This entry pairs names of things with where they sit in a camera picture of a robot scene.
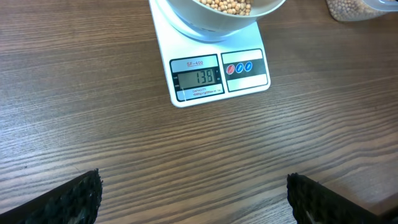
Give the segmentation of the white digital kitchen scale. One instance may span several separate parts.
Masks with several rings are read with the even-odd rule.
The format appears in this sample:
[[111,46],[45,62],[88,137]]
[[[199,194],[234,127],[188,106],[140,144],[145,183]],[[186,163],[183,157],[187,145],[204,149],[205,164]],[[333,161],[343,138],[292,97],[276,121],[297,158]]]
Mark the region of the white digital kitchen scale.
[[149,4],[174,106],[184,108],[270,87],[257,23],[229,34],[207,34],[178,17],[167,1]]

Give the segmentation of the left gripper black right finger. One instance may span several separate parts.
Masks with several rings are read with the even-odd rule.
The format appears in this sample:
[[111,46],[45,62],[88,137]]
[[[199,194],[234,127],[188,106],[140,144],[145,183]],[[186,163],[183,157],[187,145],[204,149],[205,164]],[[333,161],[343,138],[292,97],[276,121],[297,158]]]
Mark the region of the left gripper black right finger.
[[287,201],[298,224],[397,224],[397,208],[376,215],[314,180],[287,176]]

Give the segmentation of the clear plastic container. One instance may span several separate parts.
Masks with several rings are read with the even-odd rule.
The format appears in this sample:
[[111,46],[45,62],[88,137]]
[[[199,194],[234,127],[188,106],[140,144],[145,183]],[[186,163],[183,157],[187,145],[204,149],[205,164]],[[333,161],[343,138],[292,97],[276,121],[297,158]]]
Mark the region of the clear plastic container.
[[397,12],[397,0],[326,0],[331,16],[340,22],[374,19]]

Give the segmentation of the white bowl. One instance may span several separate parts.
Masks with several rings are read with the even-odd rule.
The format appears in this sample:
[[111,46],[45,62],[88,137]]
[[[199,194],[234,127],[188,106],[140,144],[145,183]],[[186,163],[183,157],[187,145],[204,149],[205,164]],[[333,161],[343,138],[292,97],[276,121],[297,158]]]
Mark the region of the white bowl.
[[194,0],[168,0],[174,12],[185,22],[204,30],[232,32],[245,28],[280,8],[285,0],[253,1],[250,15],[240,16],[217,11]]

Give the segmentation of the soybeans in bowl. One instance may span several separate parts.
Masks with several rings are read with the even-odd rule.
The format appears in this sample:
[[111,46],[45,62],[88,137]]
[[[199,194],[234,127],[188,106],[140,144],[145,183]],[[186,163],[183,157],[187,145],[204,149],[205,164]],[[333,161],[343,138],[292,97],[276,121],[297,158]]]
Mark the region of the soybeans in bowl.
[[249,16],[254,0],[196,0],[213,10],[236,16]]

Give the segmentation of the soybeans in container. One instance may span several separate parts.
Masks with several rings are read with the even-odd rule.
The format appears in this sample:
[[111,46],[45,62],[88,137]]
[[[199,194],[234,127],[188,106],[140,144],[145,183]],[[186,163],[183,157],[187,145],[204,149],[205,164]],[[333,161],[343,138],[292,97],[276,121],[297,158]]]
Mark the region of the soybeans in container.
[[368,6],[363,0],[326,0],[329,12],[336,21],[356,22],[388,14]]

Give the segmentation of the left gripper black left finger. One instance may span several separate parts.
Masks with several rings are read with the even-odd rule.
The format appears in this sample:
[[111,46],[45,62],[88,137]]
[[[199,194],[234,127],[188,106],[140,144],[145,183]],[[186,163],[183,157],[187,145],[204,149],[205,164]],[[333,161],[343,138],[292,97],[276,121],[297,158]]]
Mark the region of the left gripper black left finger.
[[1,223],[84,223],[96,221],[102,201],[99,170],[88,171],[69,182],[1,214]]

